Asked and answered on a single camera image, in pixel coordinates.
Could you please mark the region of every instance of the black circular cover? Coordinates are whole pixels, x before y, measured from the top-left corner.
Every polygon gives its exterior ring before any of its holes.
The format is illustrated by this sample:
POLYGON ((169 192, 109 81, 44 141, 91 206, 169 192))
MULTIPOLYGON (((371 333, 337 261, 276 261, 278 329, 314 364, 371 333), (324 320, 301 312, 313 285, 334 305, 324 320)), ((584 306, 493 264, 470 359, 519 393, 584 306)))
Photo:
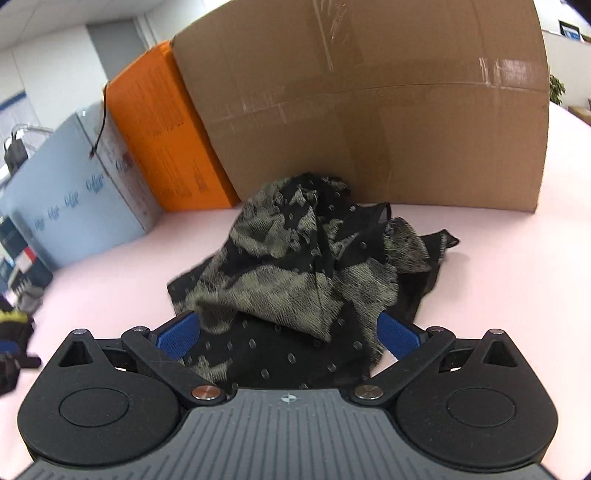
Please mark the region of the black circular cover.
POLYGON ((526 365, 472 365, 424 374, 400 395, 404 434, 446 465, 491 472, 541 459, 556 431, 556 410, 526 365))
POLYGON ((114 368, 87 375, 84 365, 62 372, 71 378, 60 381, 58 370, 53 385, 37 381, 19 412, 35 457, 75 466, 126 462, 153 450, 178 423, 178 402, 157 380, 114 368))

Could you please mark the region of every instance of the potted plant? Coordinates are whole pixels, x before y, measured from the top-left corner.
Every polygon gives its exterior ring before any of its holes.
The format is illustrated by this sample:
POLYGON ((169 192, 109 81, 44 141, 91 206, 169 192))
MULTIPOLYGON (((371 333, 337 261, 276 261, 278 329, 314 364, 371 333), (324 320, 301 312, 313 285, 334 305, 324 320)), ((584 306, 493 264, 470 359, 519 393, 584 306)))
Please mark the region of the potted plant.
POLYGON ((556 105, 562 105, 560 97, 566 92, 564 83, 562 83, 554 75, 550 74, 550 102, 556 105))

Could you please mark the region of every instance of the polka dot fabric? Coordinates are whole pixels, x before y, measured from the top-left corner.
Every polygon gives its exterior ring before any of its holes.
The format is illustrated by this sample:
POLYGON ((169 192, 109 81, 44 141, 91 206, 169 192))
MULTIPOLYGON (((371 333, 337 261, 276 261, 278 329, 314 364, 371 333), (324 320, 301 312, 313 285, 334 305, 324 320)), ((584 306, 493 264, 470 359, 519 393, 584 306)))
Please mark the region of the polka dot fabric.
POLYGON ((378 315, 412 321, 457 243, 352 203, 337 178, 269 184, 223 248, 168 285, 176 312, 200 317, 184 364, 226 391, 355 385, 383 351, 378 315))

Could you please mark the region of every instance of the metal screw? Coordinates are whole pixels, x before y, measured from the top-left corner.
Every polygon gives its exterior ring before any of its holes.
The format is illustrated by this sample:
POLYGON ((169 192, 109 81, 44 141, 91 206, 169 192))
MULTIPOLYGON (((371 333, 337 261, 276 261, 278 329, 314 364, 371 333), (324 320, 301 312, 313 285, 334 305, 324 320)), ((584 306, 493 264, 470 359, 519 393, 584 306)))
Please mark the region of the metal screw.
POLYGON ((355 388, 355 396, 361 400, 377 400, 384 391, 377 385, 360 385, 355 388))
POLYGON ((222 394, 222 391, 214 385, 201 385, 191 393, 198 400, 210 401, 218 398, 222 394))

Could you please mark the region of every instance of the gray ribbed plate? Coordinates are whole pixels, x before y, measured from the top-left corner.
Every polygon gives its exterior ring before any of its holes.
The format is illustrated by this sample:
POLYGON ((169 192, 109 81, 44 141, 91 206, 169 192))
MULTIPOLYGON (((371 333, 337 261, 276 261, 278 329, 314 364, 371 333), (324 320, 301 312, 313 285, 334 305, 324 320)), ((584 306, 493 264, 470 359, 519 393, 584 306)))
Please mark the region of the gray ribbed plate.
POLYGON ((229 403, 193 410, 166 444, 126 465, 67 469, 38 461, 18 480, 550 480, 542 467, 478 475, 413 450, 376 408, 337 390, 239 390, 229 403))

